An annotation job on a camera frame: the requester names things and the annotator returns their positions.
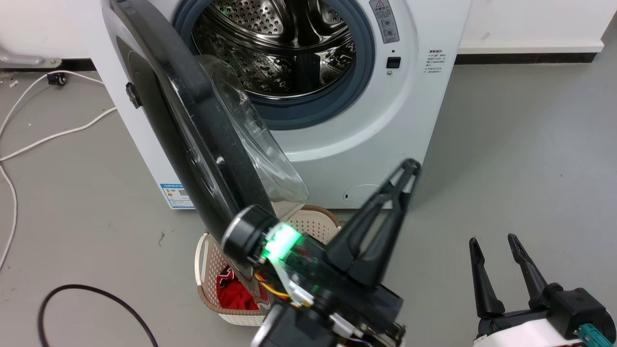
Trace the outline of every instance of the blue and white sticker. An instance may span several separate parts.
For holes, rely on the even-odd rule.
[[[191,198],[187,194],[182,185],[172,185],[162,183],[160,187],[163,189],[163,193],[169,201],[169,205],[172,209],[194,209]]]

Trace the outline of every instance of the laundry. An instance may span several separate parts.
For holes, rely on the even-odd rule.
[[[251,294],[245,289],[231,267],[217,276],[218,302],[224,309],[258,310]]]

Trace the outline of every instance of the washing machine door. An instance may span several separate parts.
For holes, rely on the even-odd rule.
[[[246,206],[285,219],[304,205],[306,185],[227,63],[193,56],[148,0],[111,0],[103,12],[126,92],[217,241]]]

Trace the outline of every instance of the gray sticker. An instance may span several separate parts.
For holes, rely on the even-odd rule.
[[[388,0],[371,0],[368,3],[373,9],[384,43],[398,42],[399,29],[396,27],[390,2]]]

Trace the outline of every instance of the green light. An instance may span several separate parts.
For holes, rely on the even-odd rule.
[[[281,224],[270,241],[266,243],[262,255],[272,261],[283,259],[301,236],[291,225]]]

